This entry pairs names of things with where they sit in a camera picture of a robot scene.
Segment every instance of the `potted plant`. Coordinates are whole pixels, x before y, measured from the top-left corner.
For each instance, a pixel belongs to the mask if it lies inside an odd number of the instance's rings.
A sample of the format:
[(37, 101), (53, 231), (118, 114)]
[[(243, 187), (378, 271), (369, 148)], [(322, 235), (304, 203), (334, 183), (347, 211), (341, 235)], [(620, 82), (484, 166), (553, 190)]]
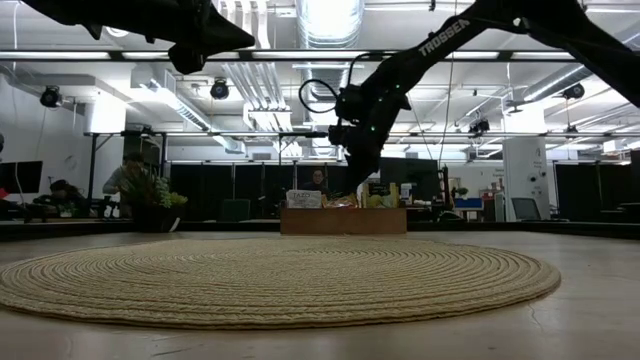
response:
[(126, 171), (120, 193), (131, 205), (133, 222), (142, 232), (174, 231), (188, 201), (170, 192), (167, 179), (144, 170)]
[(467, 194), (469, 193), (469, 189), (467, 188), (459, 188), (457, 191), (458, 195), (460, 195), (463, 199), (467, 199)]

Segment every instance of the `wooden box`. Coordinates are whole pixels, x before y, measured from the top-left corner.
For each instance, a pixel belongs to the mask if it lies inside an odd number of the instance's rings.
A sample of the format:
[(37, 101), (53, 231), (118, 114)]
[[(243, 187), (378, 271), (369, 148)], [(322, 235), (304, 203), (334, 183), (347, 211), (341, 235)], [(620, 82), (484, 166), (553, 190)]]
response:
[(406, 209), (282, 209), (283, 235), (406, 234)]

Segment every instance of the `concrete floor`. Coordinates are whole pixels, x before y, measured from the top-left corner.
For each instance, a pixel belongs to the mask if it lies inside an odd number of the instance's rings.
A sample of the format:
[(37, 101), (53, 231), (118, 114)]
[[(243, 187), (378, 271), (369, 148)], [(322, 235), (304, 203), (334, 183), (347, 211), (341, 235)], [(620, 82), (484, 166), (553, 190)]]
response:
[[(0, 265), (71, 249), (167, 238), (113, 234), (0, 243)], [(562, 285), (530, 303), (426, 322), (288, 331), (174, 331), (57, 321), (0, 310), (0, 359), (638, 359), (640, 242), (534, 233), (411, 233), (546, 260)]]

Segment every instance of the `braided rug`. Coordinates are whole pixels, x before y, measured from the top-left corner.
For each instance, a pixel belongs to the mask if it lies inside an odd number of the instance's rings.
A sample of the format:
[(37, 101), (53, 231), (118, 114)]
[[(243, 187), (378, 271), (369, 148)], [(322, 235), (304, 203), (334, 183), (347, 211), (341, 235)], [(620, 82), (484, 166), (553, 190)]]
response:
[(542, 296), (552, 266), (509, 251), (366, 238), (172, 240), (0, 268), (0, 304), (78, 321), (281, 329), (426, 320)]

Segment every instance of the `monitor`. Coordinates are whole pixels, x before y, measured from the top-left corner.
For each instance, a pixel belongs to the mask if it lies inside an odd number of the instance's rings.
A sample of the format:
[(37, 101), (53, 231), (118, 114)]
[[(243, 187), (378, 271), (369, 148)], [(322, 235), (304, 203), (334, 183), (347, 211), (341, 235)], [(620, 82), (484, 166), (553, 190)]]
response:
[(9, 194), (37, 194), (40, 192), (42, 177), (42, 161), (25, 161), (19, 163), (0, 164), (0, 188)]
[(536, 200), (532, 198), (512, 198), (513, 211), (516, 220), (535, 221), (541, 220)]
[(382, 158), (380, 159), (380, 182), (416, 184), (414, 199), (431, 201), (440, 195), (438, 162), (426, 159)]

